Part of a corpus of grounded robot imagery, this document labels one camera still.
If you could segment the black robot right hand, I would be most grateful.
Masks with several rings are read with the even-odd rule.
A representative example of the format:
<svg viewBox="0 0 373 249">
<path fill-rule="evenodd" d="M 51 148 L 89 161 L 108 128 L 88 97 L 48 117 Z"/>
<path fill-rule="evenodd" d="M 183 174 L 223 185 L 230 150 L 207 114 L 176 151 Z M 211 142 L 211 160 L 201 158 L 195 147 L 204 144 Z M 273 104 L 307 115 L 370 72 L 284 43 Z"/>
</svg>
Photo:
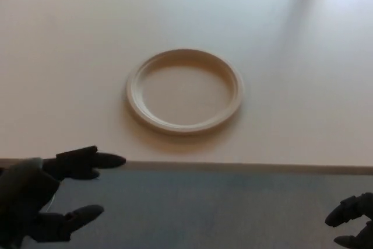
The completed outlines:
<svg viewBox="0 0 373 249">
<path fill-rule="evenodd" d="M 338 236 L 334 242 L 344 248 L 372 248 L 372 193 L 351 196 L 342 200 L 325 219 L 330 227 L 338 227 L 344 223 L 366 216 L 369 221 L 356 236 Z"/>
</svg>

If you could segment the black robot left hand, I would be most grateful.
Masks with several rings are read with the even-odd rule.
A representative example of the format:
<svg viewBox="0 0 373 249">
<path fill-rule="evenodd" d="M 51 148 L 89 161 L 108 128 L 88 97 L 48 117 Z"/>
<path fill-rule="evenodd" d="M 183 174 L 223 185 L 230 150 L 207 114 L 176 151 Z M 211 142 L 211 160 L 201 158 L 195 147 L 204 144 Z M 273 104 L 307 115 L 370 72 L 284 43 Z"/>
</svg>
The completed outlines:
<svg viewBox="0 0 373 249">
<path fill-rule="evenodd" d="M 38 243 L 69 242 L 75 231 L 97 219 L 104 208 L 88 205 L 60 214 L 43 212 L 43 207 L 64 179 L 93 180 L 100 169 L 125 163 L 122 156 L 89 146 L 52 159 L 31 158 L 1 168 L 1 248 L 20 248 L 25 237 Z"/>
</svg>

